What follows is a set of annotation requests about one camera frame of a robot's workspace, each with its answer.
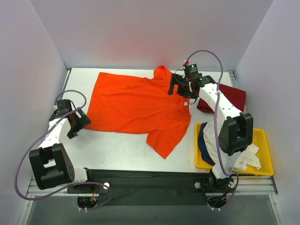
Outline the orange t shirt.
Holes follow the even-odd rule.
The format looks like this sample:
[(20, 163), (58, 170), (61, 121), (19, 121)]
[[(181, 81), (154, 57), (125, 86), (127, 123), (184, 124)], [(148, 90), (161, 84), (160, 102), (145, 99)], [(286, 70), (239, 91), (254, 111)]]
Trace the orange t shirt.
[(168, 95), (172, 73), (160, 66), (154, 77), (100, 72), (91, 95), (88, 129), (147, 134), (146, 143), (167, 158), (180, 143), (191, 114), (183, 97)]

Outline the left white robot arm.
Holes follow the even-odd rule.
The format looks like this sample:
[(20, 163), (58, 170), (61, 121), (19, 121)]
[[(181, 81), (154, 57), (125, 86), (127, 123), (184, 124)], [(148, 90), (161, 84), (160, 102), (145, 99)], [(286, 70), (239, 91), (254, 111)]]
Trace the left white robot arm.
[(91, 124), (80, 109), (72, 111), (72, 101), (57, 101), (49, 119), (49, 133), (35, 150), (29, 152), (29, 160), (39, 189), (55, 188), (63, 184), (77, 184), (84, 193), (91, 192), (95, 182), (85, 168), (75, 168), (67, 154), (64, 142), (78, 136), (78, 132)]

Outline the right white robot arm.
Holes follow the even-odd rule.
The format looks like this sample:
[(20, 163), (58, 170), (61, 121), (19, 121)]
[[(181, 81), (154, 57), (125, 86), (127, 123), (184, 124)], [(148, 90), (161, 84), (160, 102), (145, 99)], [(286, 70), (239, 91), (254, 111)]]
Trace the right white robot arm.
[(201, 99), (214, 112), (214, 119), (201, 126), (199, 148), (203, 156), (215, 157), (214, 176), (208, 179), (208, 187), (219, 191), (225, 178), (232, 174), (239, 155), (253, 142), (253, 117), (236, 108), (220, 90), (220, 83), (198, 72), (197, 65), (184, 65), (182, 75), (171, 75), (168, 94), (184, 98)]

